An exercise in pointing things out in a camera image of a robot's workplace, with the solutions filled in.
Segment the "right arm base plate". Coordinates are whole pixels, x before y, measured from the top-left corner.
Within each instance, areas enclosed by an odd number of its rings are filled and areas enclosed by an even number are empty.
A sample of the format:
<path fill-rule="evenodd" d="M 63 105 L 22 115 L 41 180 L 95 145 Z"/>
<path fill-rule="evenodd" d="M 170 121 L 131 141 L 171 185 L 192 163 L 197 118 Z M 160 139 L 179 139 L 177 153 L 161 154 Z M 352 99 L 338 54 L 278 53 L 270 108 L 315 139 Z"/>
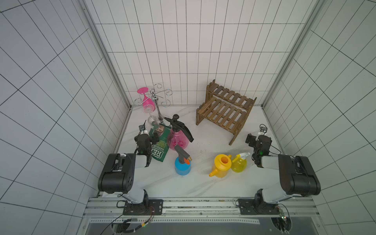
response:
<path fill-rule="evenodd" d="M 269 204 L 255 199 L 238 199 L 236 206 L 240 209 L 241 215 L 278 215 L 279 210 L 276 204 Z"/>

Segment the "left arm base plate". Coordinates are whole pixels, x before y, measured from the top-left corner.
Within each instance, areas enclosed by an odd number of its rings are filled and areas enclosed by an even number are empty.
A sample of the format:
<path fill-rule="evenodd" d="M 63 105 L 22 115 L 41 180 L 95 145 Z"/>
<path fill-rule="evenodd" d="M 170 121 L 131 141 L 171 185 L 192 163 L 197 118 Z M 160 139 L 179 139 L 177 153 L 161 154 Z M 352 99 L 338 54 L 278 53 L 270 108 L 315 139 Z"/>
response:
<path fill-rule="evenodd" d="M 123 215 L 161 215 L 163 204 L 162 199 L 148 199 L 140 204 L 126 203 Z"/>

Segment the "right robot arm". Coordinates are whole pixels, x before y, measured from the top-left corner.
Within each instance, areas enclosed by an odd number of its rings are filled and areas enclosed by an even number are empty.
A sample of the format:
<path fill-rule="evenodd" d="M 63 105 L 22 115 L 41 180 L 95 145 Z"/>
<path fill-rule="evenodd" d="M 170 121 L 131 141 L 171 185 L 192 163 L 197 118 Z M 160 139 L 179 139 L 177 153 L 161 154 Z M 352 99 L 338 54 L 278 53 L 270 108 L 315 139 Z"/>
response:
<path fill-rule="evenodd" d="M 247 208 L 247 203 L 250 203 L 256 214 L 277 214 L 282 201 L 295 196 L 318 195 L 321 192 L 321 184 L 308 157 L 270 155 L 272 140 L 266 135 L 248 134 L 245 143 L 254 150 L 252 160 L 255 165 L 259 168 L 277 170 L 279 182 L 269 188 L 258 190 L 254 199 L 240 202 L 241 208 Z"/>

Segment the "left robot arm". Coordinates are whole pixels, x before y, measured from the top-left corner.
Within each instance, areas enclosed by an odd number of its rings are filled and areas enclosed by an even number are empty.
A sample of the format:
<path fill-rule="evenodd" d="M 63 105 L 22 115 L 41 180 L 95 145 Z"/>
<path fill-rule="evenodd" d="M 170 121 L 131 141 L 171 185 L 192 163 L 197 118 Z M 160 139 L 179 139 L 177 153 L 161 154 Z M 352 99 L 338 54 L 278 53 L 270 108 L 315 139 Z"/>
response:
<path fill-rule="evenodd" d="M 147 191 L 133 187 L 134 174 L 137 168 L 149 167 L 152 145 L 158 141 L 157 134 L 139 134 L 135 137 L 137 147 L 133 153 L 108 155 L 98 180 L 98 189 L 107 194 L 119 193 L 119 197 L 126 201 L 126 213 L 144 214 L 150 210 Z"/>

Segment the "blue spray bottle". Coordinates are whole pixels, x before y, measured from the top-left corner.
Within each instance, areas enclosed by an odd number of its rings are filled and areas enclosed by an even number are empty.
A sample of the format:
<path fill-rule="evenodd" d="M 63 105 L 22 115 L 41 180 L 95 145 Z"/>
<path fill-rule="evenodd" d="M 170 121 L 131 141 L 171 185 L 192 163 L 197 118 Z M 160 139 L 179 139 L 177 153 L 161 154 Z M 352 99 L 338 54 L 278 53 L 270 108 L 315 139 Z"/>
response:
<path fill-rule="evenodd" d="M 175 146 L 178 157 L 175 160 L 175 171 L 179 175 L 188 175 L 191 171 L 191 156 L 180 146 Z"/>

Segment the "pink pressure sprayer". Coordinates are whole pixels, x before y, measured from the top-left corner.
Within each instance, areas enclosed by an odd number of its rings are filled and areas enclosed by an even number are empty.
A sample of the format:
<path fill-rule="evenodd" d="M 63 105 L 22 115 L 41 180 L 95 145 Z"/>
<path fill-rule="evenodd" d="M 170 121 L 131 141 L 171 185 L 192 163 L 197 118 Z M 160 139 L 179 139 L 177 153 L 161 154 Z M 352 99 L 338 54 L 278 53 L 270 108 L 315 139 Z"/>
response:
<path fill-rule="evenodd" d="M 174 114 L 172 118 L 164 117 L 164 119 L 171 125 L 170 134 L 167 137 L 167 145 L 170 149 L 175 150 L 176 146 L 185 149 L 189 143 L 194 141 L 190 130 L 183 122 L 178 120 L 178 114 Z"/>

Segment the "yellow watering can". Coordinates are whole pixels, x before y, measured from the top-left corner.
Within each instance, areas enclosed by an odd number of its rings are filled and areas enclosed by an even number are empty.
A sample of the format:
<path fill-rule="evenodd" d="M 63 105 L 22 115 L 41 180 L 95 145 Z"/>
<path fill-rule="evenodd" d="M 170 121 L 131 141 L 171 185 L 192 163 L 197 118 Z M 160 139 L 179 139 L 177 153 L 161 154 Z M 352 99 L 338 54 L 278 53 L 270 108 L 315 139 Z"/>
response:
<path fill-rule="evenodd" d="M 231 155 L 219 154 L 214 159 L 214 164 L 209 177 L 223 178 L 232 166 Z"/>

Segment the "small yellow spray bottle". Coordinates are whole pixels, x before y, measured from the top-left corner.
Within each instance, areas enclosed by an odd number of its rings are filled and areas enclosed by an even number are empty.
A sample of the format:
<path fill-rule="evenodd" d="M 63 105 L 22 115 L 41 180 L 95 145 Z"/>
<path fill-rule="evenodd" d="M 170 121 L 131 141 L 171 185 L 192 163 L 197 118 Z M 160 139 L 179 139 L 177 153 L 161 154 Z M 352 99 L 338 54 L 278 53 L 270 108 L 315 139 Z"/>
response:
<path fill-rule="evenodd" d="M 250 152 L 237 154 L 232 160 L 231 170 L 236 173 L 243 172 L 247 167 L 247 157 L 250 155 Z"/>

